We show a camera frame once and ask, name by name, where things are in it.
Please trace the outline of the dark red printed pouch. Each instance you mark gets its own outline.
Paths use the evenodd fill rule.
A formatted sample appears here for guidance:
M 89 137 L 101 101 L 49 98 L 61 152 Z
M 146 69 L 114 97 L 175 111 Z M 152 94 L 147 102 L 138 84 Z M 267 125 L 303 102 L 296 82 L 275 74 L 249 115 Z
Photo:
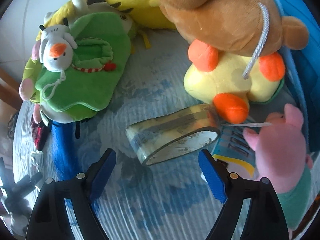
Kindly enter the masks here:
M 49 137 L 52 130 L 52 123 L 50 122 L 48 126 L 46 126 L 43 122 L 37 124 L 34 121 L 34 118 L 31 118 L 30 121 L 31 126 L 31 136 L 34 142 L 34 145 L 38 151 L 42 151 L 47 138 Z

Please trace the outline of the pig plush teal shirt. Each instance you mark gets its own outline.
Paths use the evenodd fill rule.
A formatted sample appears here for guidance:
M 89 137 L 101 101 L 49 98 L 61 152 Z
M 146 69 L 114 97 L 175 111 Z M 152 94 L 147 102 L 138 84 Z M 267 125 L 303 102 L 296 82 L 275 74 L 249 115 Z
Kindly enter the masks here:
M 245 128 L 243 137 L 255 153 L 258 178 L 267 177 L 278 196 L 289 235 L 308 210 L 313 160 L 302 133 L 304 118 L 287 103 L 282 113 L 270 113 L 259 132 Z

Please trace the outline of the blue printed booklet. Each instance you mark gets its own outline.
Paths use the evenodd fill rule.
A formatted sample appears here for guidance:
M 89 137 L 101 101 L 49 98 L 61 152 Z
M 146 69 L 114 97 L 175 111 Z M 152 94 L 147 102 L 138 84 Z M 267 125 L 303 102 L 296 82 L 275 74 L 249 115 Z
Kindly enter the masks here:
M 223 126 L 213 151 L 213 158 L 229 173 L 237 173 L 244 179 L 252 179 L 255 171 L 254 151 L 245 141 L 244 127 Z

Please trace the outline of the light blue bed sheet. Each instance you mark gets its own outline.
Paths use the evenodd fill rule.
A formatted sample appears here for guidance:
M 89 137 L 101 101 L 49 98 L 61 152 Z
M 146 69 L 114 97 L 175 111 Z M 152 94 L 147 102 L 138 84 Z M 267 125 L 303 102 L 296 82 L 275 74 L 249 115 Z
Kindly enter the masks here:
M 41 172 L 57 181 L 73 178 L 115 150 L 117 162 L 94 209 L 110 239 L 205 239 L 221 210 L 202 180 L 198 153 L 143 166 L 126 137 L 127 126 L 197 104 L 183 87 L 187 42 L 175 31 L 148 31 L 151 48 L 135 40 L 107 109 L 69 126 L 70 156 L 53 137 L 37 152 L 31 136 L 33 104 L 24 102 L 14 135 L 14 178 Z

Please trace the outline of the pink pig green clover shirt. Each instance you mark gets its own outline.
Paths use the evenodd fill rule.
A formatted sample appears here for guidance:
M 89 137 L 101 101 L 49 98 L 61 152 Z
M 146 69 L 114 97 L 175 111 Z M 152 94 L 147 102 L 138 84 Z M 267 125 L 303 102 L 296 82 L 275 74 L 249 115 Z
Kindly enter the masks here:
M 22 82 L 19 86 L 21 99 L 34 104 L 33 119 L 36 124 L 42 121 L 40 115 L 40 92 L 35 88 L 37 77 L 42 69 L 42 64 L 40 63 L 40 45 L 40 40 L 36 41 L 33 45 L 31 56 L 26 62 Z

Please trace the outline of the small white bird plush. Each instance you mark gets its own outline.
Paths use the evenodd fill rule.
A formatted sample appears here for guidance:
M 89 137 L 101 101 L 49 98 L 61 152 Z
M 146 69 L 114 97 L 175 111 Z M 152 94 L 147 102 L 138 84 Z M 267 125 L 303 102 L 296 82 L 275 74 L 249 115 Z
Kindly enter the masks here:
M 71 66 L 74 50 L 78 48 L 69 26 L 56 24 L 45 28 L 40 25 L 40 30 L 40 62 L 50 72 L 65 71 Z

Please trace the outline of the blue crate lid flap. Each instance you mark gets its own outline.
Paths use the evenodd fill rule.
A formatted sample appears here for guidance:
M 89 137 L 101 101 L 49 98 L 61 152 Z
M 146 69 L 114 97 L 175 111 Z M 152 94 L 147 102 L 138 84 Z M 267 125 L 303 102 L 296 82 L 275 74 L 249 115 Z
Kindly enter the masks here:
M 319 15 L 311 0 L 274 0 L 282 16 L 295 16 L 309 30 L 303 50 L 280 49 L 287 65 L 285 83 L 304 115 L 303 133 L 310 152 L 319 151 Z

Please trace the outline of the green frog plush pouch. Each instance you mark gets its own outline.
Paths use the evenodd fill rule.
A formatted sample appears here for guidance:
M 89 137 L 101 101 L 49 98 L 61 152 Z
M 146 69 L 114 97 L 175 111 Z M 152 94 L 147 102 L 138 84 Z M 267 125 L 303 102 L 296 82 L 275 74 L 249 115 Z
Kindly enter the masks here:
M 87 14 L 74 22 L 70 33 L 78 48 L 71 66 L 50 72 L 43 65 L 35 84 L 44 122 L 81 121 L 108 106 L 131 54 L 128 23 L 110 11 Z

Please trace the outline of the brown bear on yellow duck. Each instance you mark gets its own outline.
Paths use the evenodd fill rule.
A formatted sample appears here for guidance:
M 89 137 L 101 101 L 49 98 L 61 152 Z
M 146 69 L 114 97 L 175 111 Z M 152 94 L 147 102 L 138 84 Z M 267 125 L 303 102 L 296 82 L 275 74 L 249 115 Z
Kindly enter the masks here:
M 305 48 L 309 31 L 283 15 L 276 0 L 159 0 L 164 16 L 189 43 L 184 88 L 211 103 L 233 124 L 244 122 L 251 102 L 265 103 L 281 87 L 281 47 Z

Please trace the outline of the yellow banana dog plush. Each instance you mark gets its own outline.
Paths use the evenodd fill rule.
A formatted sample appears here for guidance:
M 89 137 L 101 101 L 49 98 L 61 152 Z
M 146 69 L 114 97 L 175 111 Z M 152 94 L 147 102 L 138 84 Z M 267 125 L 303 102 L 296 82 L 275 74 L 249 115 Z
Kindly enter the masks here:
M 43 20 L 43 26 L 48 28 L 52 25 L 63 24 L 67 18 L 69 25 L 77 18 L 89 13 L 89 6 L 94 3 L 105 2 L 105 0 L 70 0 L 53 12 L 48 12 Z

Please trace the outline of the yellow pikachu plush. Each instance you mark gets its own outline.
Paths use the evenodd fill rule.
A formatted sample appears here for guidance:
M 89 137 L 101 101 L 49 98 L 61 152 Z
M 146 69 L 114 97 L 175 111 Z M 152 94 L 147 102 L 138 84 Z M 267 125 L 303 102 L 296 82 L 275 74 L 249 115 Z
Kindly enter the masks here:
M 129 14 L 142 27 L 176 29 L 161 12 L 158 0 L 106 0 L 106 2 L 117 10 Z

